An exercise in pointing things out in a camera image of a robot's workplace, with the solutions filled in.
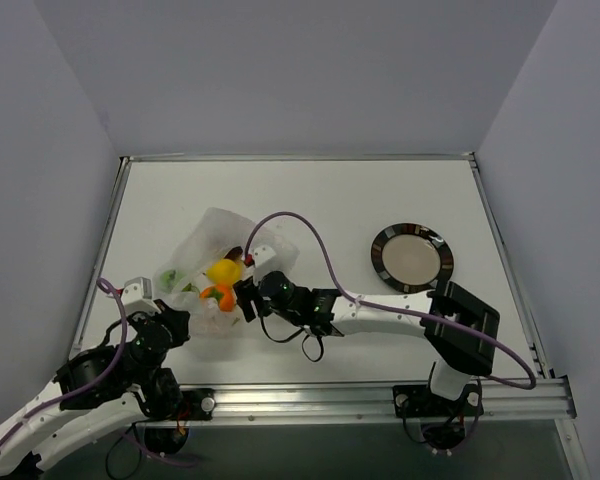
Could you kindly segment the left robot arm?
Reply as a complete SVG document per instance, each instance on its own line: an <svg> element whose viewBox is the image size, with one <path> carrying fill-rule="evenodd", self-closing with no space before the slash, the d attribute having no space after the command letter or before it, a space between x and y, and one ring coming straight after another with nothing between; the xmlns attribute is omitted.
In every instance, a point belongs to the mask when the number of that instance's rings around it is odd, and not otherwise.
<svg viewBox="0 0 600 480"><path fill-rule="evenodd" d="M64 425L103 405L126 406L132 387L144 418L170 419L182 405L182 393L169 368L169 350L189 340L185 311L165 305L154 314L136 312L120 320L121 342L101 344L68 361L38 400L0 431L0 477L12 473L34 447Z"/></svg>

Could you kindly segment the translucent plastic bag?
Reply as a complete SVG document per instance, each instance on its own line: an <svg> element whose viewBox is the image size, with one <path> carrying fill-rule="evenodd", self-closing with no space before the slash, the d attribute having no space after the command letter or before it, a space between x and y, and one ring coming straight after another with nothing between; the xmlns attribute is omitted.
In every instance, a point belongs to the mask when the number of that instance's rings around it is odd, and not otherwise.
<svg viewBox="0 0 600 480"><path fill-rule="evenodd" d="M251 273L243 248L254 227L246 217L210 207L154 274L155 297L190 314L192 336L227 336L243 319L233 286Z"/></svg>

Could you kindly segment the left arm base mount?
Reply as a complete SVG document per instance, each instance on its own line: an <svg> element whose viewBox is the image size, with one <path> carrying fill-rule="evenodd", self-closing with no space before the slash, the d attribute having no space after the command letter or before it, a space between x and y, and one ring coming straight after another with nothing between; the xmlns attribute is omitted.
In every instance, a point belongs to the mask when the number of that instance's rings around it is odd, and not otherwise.
<svg viewBox="0 0 600 480"><path fill-rule="evenodd" d="M189 423L210 421L216 406L215 391L195 388L181 391L181 401L169 412L164 411L151 422L167 422L168 426L145 427L144 445L157 454L174 455L187 443L191 433Z"/></svg>

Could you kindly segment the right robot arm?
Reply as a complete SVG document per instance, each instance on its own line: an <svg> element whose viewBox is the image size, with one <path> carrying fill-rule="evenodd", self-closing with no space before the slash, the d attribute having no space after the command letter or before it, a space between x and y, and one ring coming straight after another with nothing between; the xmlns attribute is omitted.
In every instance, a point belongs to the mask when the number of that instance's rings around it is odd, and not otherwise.
<svg viewBox="0 0 600 480"><path fill-rule="evenodd" d="M313 337L392 334L424 339L439 355L424 400L435 412L455 406L473 377L492 374L500 314L454 282L417 294L361 295L309 289L280 271L233 286L246 321L272 314Z"/></svg>

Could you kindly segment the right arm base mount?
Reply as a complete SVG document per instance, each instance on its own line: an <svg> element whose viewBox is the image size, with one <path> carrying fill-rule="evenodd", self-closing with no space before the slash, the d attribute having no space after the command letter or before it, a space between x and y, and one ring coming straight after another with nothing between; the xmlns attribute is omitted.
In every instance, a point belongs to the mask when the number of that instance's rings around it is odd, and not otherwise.
<svg viewBox="0 0 600 480"><path fill-rule="evenodd" d="M404 433L434 455L453 455L473 437L484 414L479 379L466 385L457 400L434 395L424 384L395 385L392 396Z"/></svg>

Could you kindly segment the orange fake fruit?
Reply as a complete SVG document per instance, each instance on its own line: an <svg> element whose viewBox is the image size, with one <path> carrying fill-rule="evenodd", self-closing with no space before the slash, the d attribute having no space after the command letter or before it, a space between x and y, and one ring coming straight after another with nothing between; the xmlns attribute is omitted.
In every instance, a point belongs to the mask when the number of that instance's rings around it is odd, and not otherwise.
<svg viewBox="0 0 600 480"><path fill-rule="evenodd" d="M207 287L200 293L202 299L213 299L222 312L232 312L236 307L233 289L230 286L216 284Z"/></svg>

